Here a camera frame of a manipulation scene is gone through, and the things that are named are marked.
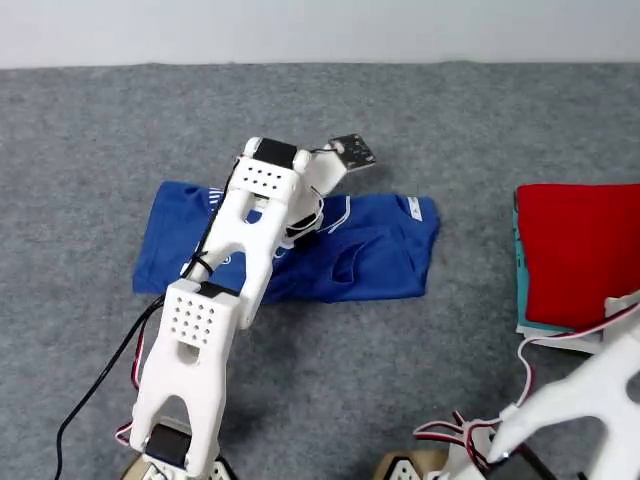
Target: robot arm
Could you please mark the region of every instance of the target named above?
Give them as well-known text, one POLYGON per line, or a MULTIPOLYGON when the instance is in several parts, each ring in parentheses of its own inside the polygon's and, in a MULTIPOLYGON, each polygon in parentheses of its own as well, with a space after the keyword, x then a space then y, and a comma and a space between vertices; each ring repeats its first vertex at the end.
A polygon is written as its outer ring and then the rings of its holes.
POLYGON ((219 454, 226 363, 237 328, 251 326, 272 273, 272 258, 322 223, 322 197, 349 171, 373 165, 357 135, 317 151, 252 138, 238 157, 224 201, 199 248, 199 260, 169 285, 158 337, 145 363, 133 408, 130 445, 169 479, 208 475, 219 454), (246 221, 250 211, 261 216, 246 221), (211 284, 211 272, 236 251, 246 255, 239 292, 211 284), (180 397, 190 428, 159 412, 180 397))

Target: black cable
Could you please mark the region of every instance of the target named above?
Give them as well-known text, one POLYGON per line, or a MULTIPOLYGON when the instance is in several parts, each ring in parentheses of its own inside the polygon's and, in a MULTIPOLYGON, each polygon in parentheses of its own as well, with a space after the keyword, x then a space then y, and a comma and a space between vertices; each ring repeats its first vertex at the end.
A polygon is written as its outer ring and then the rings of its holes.
POLYGON ((182 275, 180 275, 180 278, 187 278, 191 273, 191 271, 193 270, 193 267, 196 266, 196 263, 202 264, 208 272, 213 272, 213 269, 211 268, 211 266, 207 264, 204 260, 202 260, 201 256, 205 253, 202 250, 204 249, 204 242, 207 240, 207 237, 211 232, 211 228, 213 227, 213 222, 218 216, 218 212, 222 208, 224 199, 227 196, 227 190, 229 190, 229 183, 231 182, 231 177, 233 176, 233 172, 235 172, 239 162, 240 160, 236 159, 236 163, 233 165, 233 168, 231 169, 231 173, 227 177, 227 181, 225 182, 224 188, 222 189, 222 195, 220 196, 220 202, 218 202, 218 208, 216 208, 211 214, 211 217, 209 218, 209 223, 207 224, 207 228, 205 228, 204 233, 200 238, 200 242, 198 243, 198 247, 196 248, 196 251, 191 256, 191 261, 189 262, 189 265, 187 265, 187 268, 185 268, 184 272, 182 272, 182 275))
POLYGON ((122 352, 124 352, 124 349, 127 347, 129 342, 135 335, 138 328, 140 328, 141 325, 146 323, 146 321, 149 319, 149 317, 151 317, 153 312, 155 312, 158 308, 162 307, 162 305, 164 305, 164 294, 160 295, 153 302, 151 302, 151 304, 146 308, 146 310, 142 312, 142 314, 138 317, 138 319, 135 321, 135 323, 131 326, 131 328, 125 335, 124 339, 120 343, 120 346, 118 346, 116 352, 113 354, 111 359, 107 362, 107 365, 104 367, 104 369, 102 369, 102 372, 100 372, 100 375, 98 375, 98 378, 96 379, 96 381, 93 382, 93 385, 91 385, 87 393, 84 394, 84 397, 82 397, 82 399, 73 408, 73 410, 71 410, 71 413, 67 415, 67 418, 65 418, 64 421, 60 424, 60 428, 58 428, 58 433, 56 434, 56 453, 58 455, 58 467, 56 470, 56 476, 54 477, 55 480, 59 480, 60 476, 62 475, 62 435, 64 434, 65 429, 67 428, 67 426, 69 426, 71 421, 75 418, 75 416, 82 409, 82 407, 85 406, 85 404, 96 392, 100 384, 107 377, 107 375, 109 374, 113 366, 116 364, 116 362, 120 358, 120 355, 122 355, 122 352))
POLYGON ((158 468, 158 466, 157 466, 155 463, 151 462, 151 465, 152 465, 152 466, 153 466, 153 468, 155 469, 156 473, 159 473, 160 475, 162 475, 162 478, 164 478, 164 480, 169 480, 169 479, 167 478, 167 475, 166 475, 162 470, 160 470, 160 469, 158 468))
MULTIPOLYGON (((233 176, 233 172, 238 166, 238 163, 239 163, 239 159, 236 159, 236 163, 234 164, 233 169, 231 170, 231 173, 229 174, 229 177, 227 178, 227 181, 224 185, 224 190, 222 191, 218 208, 216 208, 211 214, 211 218, 209 219, 207 228, 202 234, 200 243, 198 244, 196 251, 192 255, 189 265, 187 266, 183 274, 180 276, 181 278, 186 278, 191 273, 196 263, 202 264, 207 271, 212 271, 211 267, 201 258, 201 256, 206 253, 206 252, 203 252, 202 250, 204 248, 204 242, 209 236, 209 233, 211 232, 211 227, 213 226, 213 222, 216 219, 216 216, 218 215, 218 210, 220 210, 220 208, 222 207, 224 198, 227 195, 227 190, 229 189, 229 183, 231 182, 231 177, 233 176)), ((155 312, 158 308, 162 307, 162 305, 164 305, 164 294, 160 295, 153 302, 151 302, 151 304, 146 308, 146 310, 142 312, 142 314, 138 317, 138 319, 135 321, 135 323, 132 325, 132 327, 129 329, 129 331, 125 335, 124 339, 120 343, 120 346, 118 347, 116 352, 113 354, 111 359, 107 362, 107 365, 104 367, 102 372, 100 372, 100 375, 98 375, 98 378, 96 379, 96 381, 93 382, 93 385, 91 385, 87 393, 85 393, 85 395, 78 402, 78 404, 73 408, 73 410, 71 410, 71 413, 67 415, 67 418, 65 418, 64 421, 60 424, 60 428, 58 428, 58 432, 56 434, 56 453, 58 457, 58 467, 56 469, 56 476, 54 477, 54 480, 59 480, 60 476, 62 475, 62 435, 64 434, 64 431, 69 426, 71 421, 75 418, 75 416, 78 414, 78 412, 82 410, 82 408, 86 405, 89 399, 93 396, 93 394, 96 392, 100 384, 107 377, 107 375, 109 374, 113 366, 116 364, 116 362, 120 358, 120 355, 122 355, 122 352, 124 352, 124 349, 127 347, 129 342, 135 335, 136 331, 140 327, 144 328, 147 324, 147 320, 149 320, 153 312, 155 312)))

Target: red cloth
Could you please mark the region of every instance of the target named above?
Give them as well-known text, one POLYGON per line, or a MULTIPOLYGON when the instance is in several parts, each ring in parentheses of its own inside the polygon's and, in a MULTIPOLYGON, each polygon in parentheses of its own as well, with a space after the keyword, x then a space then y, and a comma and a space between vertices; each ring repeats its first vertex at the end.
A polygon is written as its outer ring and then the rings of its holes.
POLYGON ((525 185, 516 202, 527 320, 582 329, 640 289, 640 184, 525 185))

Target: blue t-shirt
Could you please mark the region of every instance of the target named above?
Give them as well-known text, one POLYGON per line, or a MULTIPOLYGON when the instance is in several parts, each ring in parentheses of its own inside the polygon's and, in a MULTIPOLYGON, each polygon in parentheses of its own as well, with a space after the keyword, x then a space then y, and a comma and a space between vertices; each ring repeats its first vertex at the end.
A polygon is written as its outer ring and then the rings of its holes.
MULTIPOLYGON (((220 197, 214 188, 178 182, 160 186, 133 274, 134 292, 162 293, 179 277, 220 197)), ((396 194, 335 195, 325 199, 323 212, 318 232, 276 252, 263 303, 425 293, 439 228, 433 200, 396 194)), ((253 221, 251 214, 248 221, 253 221)), ((236 252, 215 269, 210 281, 239 291, 244 278, 244 254, 236 252)))

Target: cable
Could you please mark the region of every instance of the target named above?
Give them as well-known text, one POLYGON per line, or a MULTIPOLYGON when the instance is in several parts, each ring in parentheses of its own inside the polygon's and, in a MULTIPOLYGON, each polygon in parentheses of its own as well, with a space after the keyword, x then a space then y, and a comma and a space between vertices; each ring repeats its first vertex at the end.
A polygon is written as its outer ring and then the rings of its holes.
POLYGON ((344 214, 335 222, 333 222, 331 225, 327 225, 326 227, 322 227, 320 230, 318 230, 318 233, 320 232, 324 232, 325 230, 329 230, 329 235, 331 235, 333 232, 336 231, 336 229, 342 225, 344 222, 346 222, 349 219, 349 216, 351 215, 351 195, 347 195, 345 197, 345 206, 344 206, 344 214))
POLYGON ((129 446, 129 440, 126 438, 123 438, 122 435, 127 433, 129 430, 131 430, 132 425, 133 425, 132 421, 127 422, 121 427, 118 427, 118 429, 116 430, 116 434, 114 436, 120 445, 123 445, 125 447, 129 446))
MULTIPOLYGON (((523 350, 525 346, 540 340, 561 341, 561 340, 569 340, 569 339, 584 337, 592 333, 599 332, 616 323, 622 322, 626 320, 629 315, 633 315, 638 311, 640 311, 640 303, 636 303, 623 310, 620 310, 616 314, 605 318, 602 322, 600 322, 596 326, 587 328, 585 330, 581 330, 573 333, 562 333, 562 334, 553 335, 549 337, 537 336, 537 337, 529 337, 524 339, 518 346, 517 355, 520 361, 525 366, 527 377, 526 377, 523 391, 520 397, 518 398, 517 402, 515 403, 515 406, 520 407, 524 403, 524 401, 528 398, 529 394, 531 393, 531 390, 533 389, 535 371, 533 370, 533 368, 531 367, 531 364, 529 364, 529 362, 525 359, 523 355, 523 350)), ((414 430, 413 434, 419 440, 434 440, 434 441, 446 442, 449 444, 462 446, 466 449, 467 454, 469 455, 469 458, 474 463, 474 465, 478 467, 479 470, 481 471, 487 470, 489 468, 488 462, 477 451, 477 449, 473 444, 473 431, 476 430, 477 428, 482 428, 482 427, 485 427, 485 428, 494 427, 498 425, 502 421, 502 419, 498 417, 492 420, 474 420, 470 423, 466 423, 464 418, 460 414, 460 412, 458 412, 457 410, 453 412, 453 418, 455 422, 458 424, 457 426, 449 422, 434 421, 434 422, 429 422, 429 423, 425 423, 424 425, 421 425, 420 427, 414 430), (461 434, 462 439, 452 435, 446 435, 446 434, 440 434, 440 433, 429 433, 425 431, 425 430, 429 430, 431 428, 437 428, 437 427, 448 428, 454 431, 455 433, 461 434)))
POLYGON ((454 425, 453 423, 435 421, 435 422, 427 422, 424 425, 420 425, 418 428, 416 428, 413 431, 413 434, 419 435, 421 433, 425 433, 425 430, 430 430, 432 428, 437 428, 437 427, 448 428, 449 430, 453 430, 456 433, 463 432, 461 427, 454 425))
MULTIPOLYGON (((215 221, 216 217, 218 216, 218 212, 222 208, 222 204, 224 203, 224 199, 227 196, 227 191, 229 190, 229 183, 231 183, 231 177, 233 177, 233 172, 236 171, 236 168, 237 168, 239 163, 240 163, 240 159, 236 158, 236 163, 233 165, 233 168, 231 169, 231 173, 227 177, 227 181, 225 182, 224 188, 222 189, 222 195, 220 196, 220 201, 218 203, 218 208, 216 208, 213 212, 211 212, 211 217, 209 217, 209 223, 207 223, 207 228, 205 228, 204 232, 202 233, 202 237, 200 238, 200 242, 198 242, 198 246, 196 247, 196 251, 193 252, 193 255, 191 256, 191 261, 189 262, 189 265, 187 265, 187 268, 185 268, 184 272, 182 272, 182 275, 180 275, 180 278, 187 278, 189 276, 189 274, 191 273, 191 271, 193 270, 193 268, 196 266, 196 263, 203 263, 204 262, 204 260, 202 260, 202 258, 200 258, 202 255, 204 255, 206 253, 206 252, 203 252, 204 242, 207 240, 207 237, 209 236, 209 233, 211 233, 211 228, 213 227, 213 222, 215 221)), ((205 267, 205 269, 207 271, 209 271, 209 270, 213 271, 213 269, 211 269, 211 266, 209 266, 209 268, 205 267)))
POLYGON ((520 407, 524 401, 527 399, 527 397, 529 396, 529 394, 531 393, 531 390, 533 389, 533 377, 534 377, 534 370, 531 367, 531 364, 527 361, 526 358, 524 358, 523 355, 523 350, 524 347, 526 347, 528 344, 533 343, 533 342, 537 342, 540 340, 545 340, 545 341, 562 341, 562 340, 571 340, 571 339, 575 339, 575 338, 581 338, 581 337, 585 337, 587 335, 590 335, 592 333, 596 333, 599 332, 601 330, 604 330, 607 327, 610 327, 620 321, 626 320, 628 315, 632 315, 634 313, 636 313, 636 311, 640 310, 640 303, 635 303, 627 308, 624 308, 622 310, 620 310, 619 312, 615 313, 614 315, 611 315, 610 317, 607 317, 603 322, 597 324, 594 327, 591 328, 587 328, 585 330, 581 330, 578 332, 571 332, 571 333, 560 333, 558 335, 552 335, 549 337, 544 337, 544 336, 536 336, 536 337, 529 337, 529 338, 525 338, 522 342, 520 342, 520 345, 518 346, 518 358, 520 359, 520 361, 522 362, 522 364, 524 365, 525 371, 526 371, 526 375, 527 378, 525 380, 525 384, 524 384, 524 389, 522 390, 522 394, 520 395, 520 398, 518 398, 518 401, 515 403, 516 407, 520 407))
POLYGON ((290 226, 287 227, 287 230, 295 230, 295 231, 300 232, 300 231, 303 231, 303 230, 306 230, 306 229, 310 228, 311 226, 313 226, 314 223, 316 223, 318 221, 318 217, 320 216, 320 213, 324 209, 324 198, 322 198, 322 195, 320 194, 320 192, 318 190, 316 190, 313 187, 309 187, 309 188, 318 197, 318 209, 313 213, 313 218, 310 221, 308 221, 305 225, 303 225, 301 227, 297 227, 295 225, 290 225, 290 226))
POLYGON ((80 399, 78 404, 73 408, 73 410, 71 410, 71 413, 69 413, 69 415, 67 415, 67 417, 60 424, 60 428, 58 428, 58 432, 56 434, 56 454, 58 458, 58 466, 56 469, 56 475, 54 477, 55 480, 59 480, 60 476, 62 475, 62 435, 64 434, 64 431, 66 430, 67 426, 69 426, 71 421, 75 418, 75 416, 82 409, 82 407, 86 405, 86 403, 96 392, 100 384, 107 377, 107 375, 109 374, 113 366, 116 364, 116 362, 122 355, 122 352, 124 352, 124 349, 127 347, 129 342, 135 335, 138 328, 140 328, 140 326, 149 319, 149 317, 153 314, 153 312, 155 312, 158 308, 162 307, 162 305, 164 305, 164 294, 160 295, 153 302, 151 302, 151 304, 145 309, 145 311, 142 312, 142 314, 138 317, 138 319, 134 322, 134 324, 131 326, 131 328, 125 335, 124 339, 116 349, 113 356, 107 362, 107 365, 102 369, 102 371, 98 375, 98 378, 95 380, 95 382, 93 382, 93 385, 91 385, 87 393, 84 394, 84 396, 82 397, 82 399, 80 399))
POLYGON ((167 475, 166 475, 162 470, 160 470, 160 469, 158 468, 158 466, 157 466, 155 463, 151 462, 151 465, 153 466, 153 468, 155 468, 156 473, 159 473, 159 474, 162 476, 162 478, 163 478, 164 480, 169 480, 169 478, 167 477, 167 475))
POLYGON ((140 390, 140 362, 142 360, 142 352, 144 351, 144 330, 147 326, 147 318, 142 325, 140 325, 140 333, 138 334, 138 341, 136 342, 136 353, 131 365, 131 384, 136 391, 140 390))

